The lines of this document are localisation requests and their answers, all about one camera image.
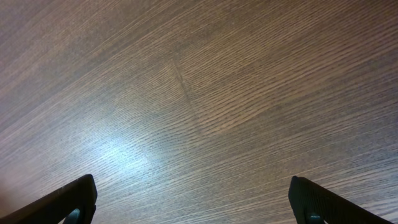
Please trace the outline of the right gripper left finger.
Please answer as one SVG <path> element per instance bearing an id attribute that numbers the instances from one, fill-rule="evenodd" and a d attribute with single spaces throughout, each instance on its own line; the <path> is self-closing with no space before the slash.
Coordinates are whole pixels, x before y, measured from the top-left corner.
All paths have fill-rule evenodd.
<path id="1" fill-rule="evenodd" d="M 52 193 L 1 218 L 1 224 L 90 224 L 98 193 L 94 178 L 86 174 Z"/>

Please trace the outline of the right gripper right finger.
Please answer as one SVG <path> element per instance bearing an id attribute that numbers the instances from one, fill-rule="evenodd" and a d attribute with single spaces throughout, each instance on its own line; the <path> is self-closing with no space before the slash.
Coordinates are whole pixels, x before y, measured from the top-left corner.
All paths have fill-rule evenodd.
<path id="1" fill-rule="evenodd" d="M 288 198 L 298 224 L 392 224 L 304 177 L 292 177 Z"/>

